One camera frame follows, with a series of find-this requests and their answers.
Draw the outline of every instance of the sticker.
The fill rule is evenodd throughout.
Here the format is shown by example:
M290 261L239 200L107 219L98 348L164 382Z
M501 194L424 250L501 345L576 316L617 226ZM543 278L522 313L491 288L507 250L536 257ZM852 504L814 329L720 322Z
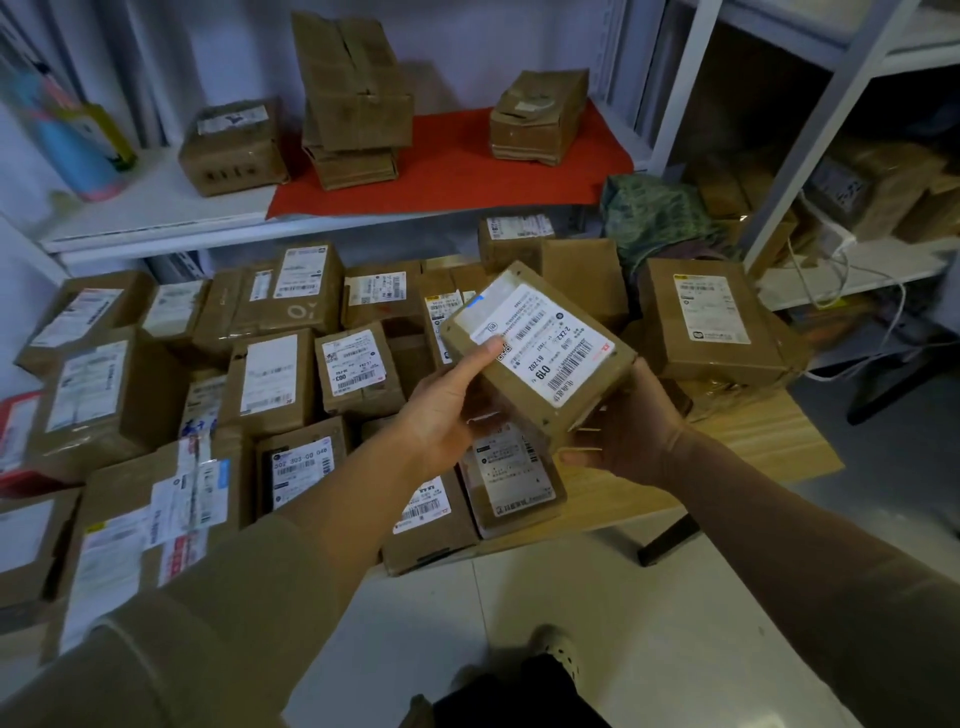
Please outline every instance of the sticker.
M251 301L263 301L270 295L270 281L274 277L273 271L257 271L253 276L253 286L250 289Z
M494 434L475 440L473 452L495 516L557 497L540 457L512 425L503 425Z
M407 298L407 272L380 273L376 276L360 276L344 281L350 287L347 305L389 303Z
M312 248L291 248L283 256L280 275L276 277L275 299L318 296L324 281L326 245Z
M0 437L0 475L20 470L38 404L39 394L11 405L3 436Z
M334 397L387 380L387 368L369 329L326 342L324 359Z
M153 336L176 336L186 331L193 309L203 288L202 280L161 285L143 320L143 328Z
M163 545L160 553L160 574L156 585L162 587L181 571L192 567L206 556L208 528L190 531Z
M273 468L274 510L289 503L303 491L308 490L333 473L333 441L324 437L315 443L299 448L275 452Z
M847 214L852 214L867 184L846 164L823 157L809 183Z
M40 553L54 501L0 513L0 573L32 564Z
M444 340L440 338L440 326L460 310L460 307L464 304L464 297L460 295L460 291L456 291L454 293L442 293L440 296L427 296L423 300L426 302L427 313L430 314L430 323L433 324L433 335L437 337L441 359L444 364L452 364L453 358L450 356L450 352L446 350Z
M502 334L498 360L554 407L563 406L613 353L613 342L521 283L470 338Z
M83 641L96 620L140 589L140 554L146 543L143 509L90 526L84 534L70 588L60 654Z
M693 341L749 344L750 337L723 276L674 276L684 312L686 333Z
M250 124L267 121L269 118L270 114L267 113L267 108L262 105L252 109L232 111L210 119L201 119L197 122L197 133L204 135L224 132L227 129L240 129L241 127L248 127Z
M227 375L212 376L190 384L180 419L180 437L201 432L212 434L217 429L217 417L226 384Z
M297 335L260 341L247 348L240 415L297 401Z
M83 338L121 293L120 288L85 288L36 335L30 346L52 349Z
M118 341L67 359L57 382L46 431L80 425L116 412L126 355L127 342Z
M553 226L546 215L489 217L487 230L490 231L491 240L517 240L521 237L547 237L553 234Z
M446 516L450 512L450 501L446 499L443 480L437 476L423 483L410 498L403 515L394 526L394 533L403 533L419 525L430 523Z

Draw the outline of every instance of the red mat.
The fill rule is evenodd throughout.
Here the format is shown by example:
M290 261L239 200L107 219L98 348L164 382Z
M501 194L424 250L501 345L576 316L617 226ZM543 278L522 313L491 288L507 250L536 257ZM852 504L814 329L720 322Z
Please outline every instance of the red mat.
M326 192L310 164L276 189L267 217L431 212L526 205L596 205L608 175L633 172L629 155L588 103L559 166L494 159L490 110L414 117L414 145L400 150L400 177Z

